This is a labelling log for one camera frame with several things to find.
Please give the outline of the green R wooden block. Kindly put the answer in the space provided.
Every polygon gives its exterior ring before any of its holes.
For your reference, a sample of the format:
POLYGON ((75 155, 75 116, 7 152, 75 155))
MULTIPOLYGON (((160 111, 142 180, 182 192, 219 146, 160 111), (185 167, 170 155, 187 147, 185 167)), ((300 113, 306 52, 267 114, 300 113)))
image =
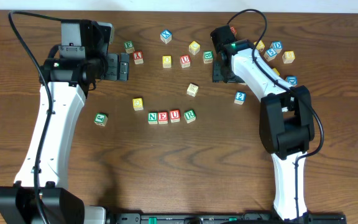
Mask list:
POLYGON ((196 120, 196 115, 193 110, 188 110, 184 112, 185 121, 187 123, 193 122, 196 120))

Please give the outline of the green N wooden block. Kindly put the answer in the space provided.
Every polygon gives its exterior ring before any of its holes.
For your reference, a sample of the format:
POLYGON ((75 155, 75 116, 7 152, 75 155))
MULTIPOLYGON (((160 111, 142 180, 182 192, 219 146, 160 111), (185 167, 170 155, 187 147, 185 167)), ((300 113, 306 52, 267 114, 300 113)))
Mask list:
POLYGON ((149 124, 157 124, 158 123, 158 113, 157 112, 148 113, 147 119, 148 119, 149 124))

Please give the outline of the red E wooden block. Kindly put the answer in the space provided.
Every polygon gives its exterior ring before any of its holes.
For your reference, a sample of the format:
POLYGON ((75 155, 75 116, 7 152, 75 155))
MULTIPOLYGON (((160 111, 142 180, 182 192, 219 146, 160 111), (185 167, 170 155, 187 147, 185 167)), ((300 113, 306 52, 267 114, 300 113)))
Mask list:
POLYGON ((157 113, 158 118, 158 124, 167 124, 168 123, 168 113, 166 111, 158 112, 157 113))

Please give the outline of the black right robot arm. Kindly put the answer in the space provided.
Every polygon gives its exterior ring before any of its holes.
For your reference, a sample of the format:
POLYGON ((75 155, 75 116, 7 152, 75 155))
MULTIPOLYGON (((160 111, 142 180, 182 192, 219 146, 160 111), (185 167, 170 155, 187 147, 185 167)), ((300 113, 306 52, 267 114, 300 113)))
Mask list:
POLYGON ((259 136, 271 154, 275 173, 273 209, 283 221, 293 221, 307 213, 304 199, 304 166, 309 143, 314 138, 313 115, 308 107, 310 93, 282 80, 248 40, 213 42, 221 56, 221 69, 227 70, 225 82, 243 81, 260 101, 259 136))

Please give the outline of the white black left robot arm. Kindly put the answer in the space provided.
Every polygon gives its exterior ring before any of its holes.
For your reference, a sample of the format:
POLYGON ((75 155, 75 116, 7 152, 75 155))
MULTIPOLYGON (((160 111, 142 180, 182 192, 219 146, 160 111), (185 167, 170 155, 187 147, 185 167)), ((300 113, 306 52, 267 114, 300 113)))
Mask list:
POLYGON ((126 81, 129 55, 49 55, 41 69, 46 83, 32 140, 13 185, 0 186, 0 214, 6 223, 114 223, 108 209, 86 206, 68 191, 68 160, 89 85, 126 81))

